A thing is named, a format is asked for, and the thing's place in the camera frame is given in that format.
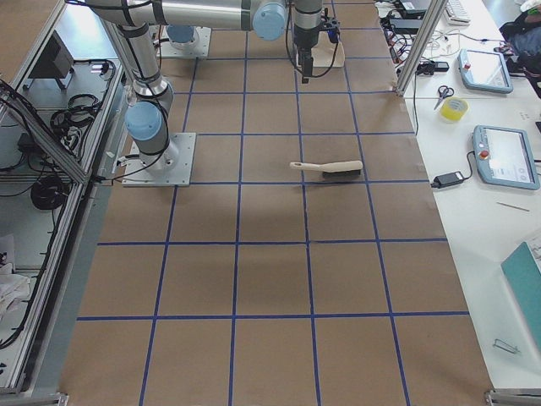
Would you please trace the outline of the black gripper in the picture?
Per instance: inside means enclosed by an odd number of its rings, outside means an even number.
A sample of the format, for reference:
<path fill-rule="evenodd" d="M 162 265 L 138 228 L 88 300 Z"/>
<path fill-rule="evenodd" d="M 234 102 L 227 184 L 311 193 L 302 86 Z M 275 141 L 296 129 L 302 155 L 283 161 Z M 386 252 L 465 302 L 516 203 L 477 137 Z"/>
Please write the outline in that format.
<path fill-rule="evenodd" d="M 319 40 L 321 12 L 294 11 L 293 23 L 293 41 L 297 48 L 302 82 L 309 83 L 313 76 L 312 48 Z"/>

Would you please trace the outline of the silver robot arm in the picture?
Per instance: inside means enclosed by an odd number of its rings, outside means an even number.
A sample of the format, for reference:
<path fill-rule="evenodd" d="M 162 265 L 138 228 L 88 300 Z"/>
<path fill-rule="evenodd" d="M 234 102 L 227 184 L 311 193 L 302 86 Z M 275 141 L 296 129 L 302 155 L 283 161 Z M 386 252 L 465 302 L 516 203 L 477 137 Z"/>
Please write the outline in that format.
<path fill-rule="evenodd" d="M 138 162 L 124 180 L 131 184 L 167 185 L 176 174 L 189 180 L 188 147 L 168 128 L 173 99 L 159 63 L 159 49 L 175 58 L 208 53 L 213 29 L 253 31 L 260 39 L 286 38 L 287 55 L 302 80 L 314 77 L 313 50 L 322 33 L 339 39 L 339 23 L 321 1 L 83 1 L 112 30 L 113 47 L 129 71 L 135 103 L 124 118 Z"/>
<path fill-rule="evenodd" d="M 199 41 L 199 34 L 192 25 L 168 25 L 166 33 L 173 47 L 194 47 Z"/>

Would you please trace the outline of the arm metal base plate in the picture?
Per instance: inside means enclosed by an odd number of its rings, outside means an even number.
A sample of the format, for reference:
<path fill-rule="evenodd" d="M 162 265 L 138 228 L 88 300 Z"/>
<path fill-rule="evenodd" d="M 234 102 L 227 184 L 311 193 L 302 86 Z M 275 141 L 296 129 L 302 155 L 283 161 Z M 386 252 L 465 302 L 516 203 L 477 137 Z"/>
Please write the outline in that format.
<path fill-rule="evenodd" d="M 167 25 L 155 40 L 158 56 L 164 58 L 206 58 L 210 48 L 211 28 L 190 25 Z"/>
<path fill-rule="evenodd" d="M 172 133 L 169 146 L 157 163 L 151 156 L 143 154 L 129 160 L 125 177 L 121 178 L 124 187 L 168 187 L 189 186 L 193 168 L 196 133 Z"/>

